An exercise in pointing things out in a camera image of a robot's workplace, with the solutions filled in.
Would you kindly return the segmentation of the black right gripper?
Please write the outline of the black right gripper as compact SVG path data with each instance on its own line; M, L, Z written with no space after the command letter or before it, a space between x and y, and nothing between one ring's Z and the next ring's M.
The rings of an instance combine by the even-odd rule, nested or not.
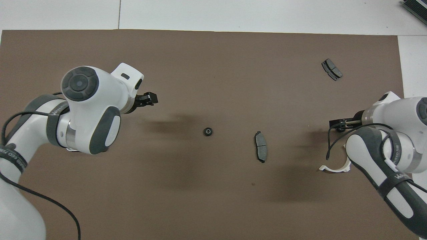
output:
M335 119L329 121L329 128L330 129L354 129L356 127L362 126L362 116L363 113L356 113L352 118L348 119Z

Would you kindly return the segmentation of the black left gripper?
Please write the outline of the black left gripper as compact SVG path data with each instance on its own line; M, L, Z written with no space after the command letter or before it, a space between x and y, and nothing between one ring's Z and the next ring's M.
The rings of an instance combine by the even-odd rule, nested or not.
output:
M138 107L144 107L147 105L155 105L156 103L158 103L157 94L154 94L153 92L146 92L143 95L137 95L135 100L134 100L132 107L127 112L125 112L124 114L132 113Z

